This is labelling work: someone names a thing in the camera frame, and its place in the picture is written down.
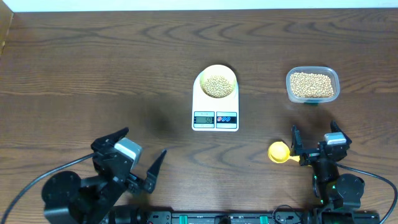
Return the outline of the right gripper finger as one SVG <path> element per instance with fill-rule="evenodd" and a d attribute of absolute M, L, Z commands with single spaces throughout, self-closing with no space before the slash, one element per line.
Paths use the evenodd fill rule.
<path fill-rule="evenodd" d="M 302 138 L 300 137 L 300 131 L 297 129 L 296 125 L 292 126 L 292 145 L 290 148 L 291 156 L 299 156 L 303 151 Z"/>
<path fill-rule="evenodd" d="M 337 125 L 335 120 L 332 120 L 330 123 L 330 128 L 333 133 L 341 133 L 342 136 L 346 139 L 347 144 L 351 144 L 352 140 L 342 131 L 342 129 Z"/>

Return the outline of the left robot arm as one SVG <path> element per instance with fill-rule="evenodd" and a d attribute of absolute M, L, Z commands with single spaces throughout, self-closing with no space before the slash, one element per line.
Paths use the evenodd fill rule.
<path fill-rule="evenodd" d="M 151 194 L 167 152 L 162 151 L 145 179 L 134 175 L 143 149 L 126 137 L 128 132 L 123 128 L 91 144 L 96 176 L 81 179 L 75 172 L 63 171 L 45 183 L 42 200 L 50 223 L 148 223 L 140 208 L 116 202 L 124 192 Z"/>

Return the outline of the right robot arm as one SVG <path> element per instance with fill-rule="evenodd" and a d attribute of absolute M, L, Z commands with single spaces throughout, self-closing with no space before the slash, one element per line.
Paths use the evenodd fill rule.
<path fill-rule="evenodd" d="M 290 153 L 299 156 L 300 166 L 313 169 L 313 185 L 322 207 L 316 208 L 313 216 L 318 222 L 326 213 L 352 213 L 361 206 L 364 180 L 353 174 L 339 174 L 337 162 L 347 156 L 352 140 L 340 129 L 335 121 L 330 123 L 331 132 L 326 133 L 317 147 L 306 149 L 300 131 L 292 127 Z"/>

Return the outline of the yellow measuring scoop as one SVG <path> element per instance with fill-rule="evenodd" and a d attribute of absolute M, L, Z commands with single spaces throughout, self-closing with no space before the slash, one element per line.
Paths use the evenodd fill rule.
<path fill-rule="evenodd" d="M 290 155 L 290 148 L 282 141 L 272 143 L 268 148 L 267 155 L 272 162 L 278 164 L 285 163 L 288 160 L 296 162 L 300 160 L 299 156 Z"/>

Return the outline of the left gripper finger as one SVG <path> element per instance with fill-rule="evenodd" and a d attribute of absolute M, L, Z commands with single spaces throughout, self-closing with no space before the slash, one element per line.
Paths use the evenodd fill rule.
<path fill-rule="evenodd" d="M 161 153 L 161 155 L 155 160 L 155 162 L 150 166 L 150 168 L 147 170 L 147 177 L 144 181 L 144 189 L 145 190 L 154 190 L 156 183 L 157 183 L 157 178 L 160 172 L 161 165 L 163 163 L 164 157 L 166 155 L 167 151 L 164 149 Z"/>
<path fill-rule="evenodd" d="M 119 131 L 116 131 L 115 133 L 111 133 L 109 135 L 105 135 L 103 137 L 97 138 L 94 140 L 94 142 L 91 144 L 91 148 L 101 148 L 104 146 L 107 142 L 110 142 L 110 144 L 113 146 L 115 145 L 119 140 L 124 138 L 127 133 L 129 132 L 129 128 L 125 127 L 120 129 Z"/>

